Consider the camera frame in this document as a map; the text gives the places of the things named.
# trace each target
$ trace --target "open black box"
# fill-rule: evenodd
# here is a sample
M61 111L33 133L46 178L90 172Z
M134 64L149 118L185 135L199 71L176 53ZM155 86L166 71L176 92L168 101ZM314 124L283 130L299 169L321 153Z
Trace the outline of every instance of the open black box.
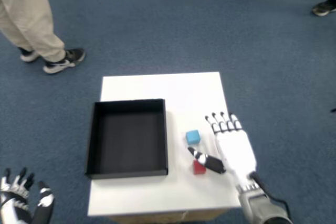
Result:
M87 176L102 179L167 174L163 99L94 104Z

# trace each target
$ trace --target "cable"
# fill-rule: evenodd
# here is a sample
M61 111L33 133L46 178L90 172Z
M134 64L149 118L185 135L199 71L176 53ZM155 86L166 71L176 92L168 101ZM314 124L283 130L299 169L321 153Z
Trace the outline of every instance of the cable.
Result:
M279 202L281 204L283 204L286 208L286 212L288 215L288 219L291 220L291 214L290 214L290 209L289 206L287 204L287 202L283 199L279 199L276 198L274 196L272 196L272 194L269 193L269 191L265 188L265 184L261 181L259 175L256 172L252 172L250 175L250 178L254 179L254 181L259 185L259 187L265 192L265 194L272 200L274 200L275 202Z

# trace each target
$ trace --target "black sneaker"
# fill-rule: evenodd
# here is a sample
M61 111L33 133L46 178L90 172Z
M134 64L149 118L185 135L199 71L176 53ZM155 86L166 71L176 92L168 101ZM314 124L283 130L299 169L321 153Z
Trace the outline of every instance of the black sneaker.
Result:
M334 4L330 1L325 1L325 2L322 2L322 3L314 6L311 11L319 17L323 17L323 16L328 15L331 12L335 12L336 11L336 4Z
M85 51L82 48L67 50L65 58L59 62L46 61L43 71L45 73L58 73L67 68L73 68L81 63L85 58Z
M24 62L33 62L38 57L40 57L40 55L36 51L27 51L21 47L19 47L19 49L21 51L20 59Z

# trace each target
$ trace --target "floor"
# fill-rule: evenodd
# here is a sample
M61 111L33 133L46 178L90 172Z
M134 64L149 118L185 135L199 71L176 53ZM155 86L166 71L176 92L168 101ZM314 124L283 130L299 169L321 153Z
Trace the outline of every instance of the floor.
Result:
M319 1L50 0L56 34L87 60L47 76L0 35L0 168L51 186L52 223L110 223L87 217L83 175L102 77L220 71L269 190L295 224L334 223L336 14L311 15ZM247 222L236 209L209 223Z

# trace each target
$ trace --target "table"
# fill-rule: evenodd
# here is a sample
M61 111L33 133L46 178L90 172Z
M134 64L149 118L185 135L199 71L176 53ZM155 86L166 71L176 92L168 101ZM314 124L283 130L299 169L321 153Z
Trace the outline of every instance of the table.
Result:
M204 116L227 112L220 74L186 73L104 77L101 101L162 98L166 101L169 174L167 176L92 180L89 216L118 222L148 223L211 219L239 207L228 174L207 170L193 175L193 157L185 133L197 129L204 153L217 156L214 136Z

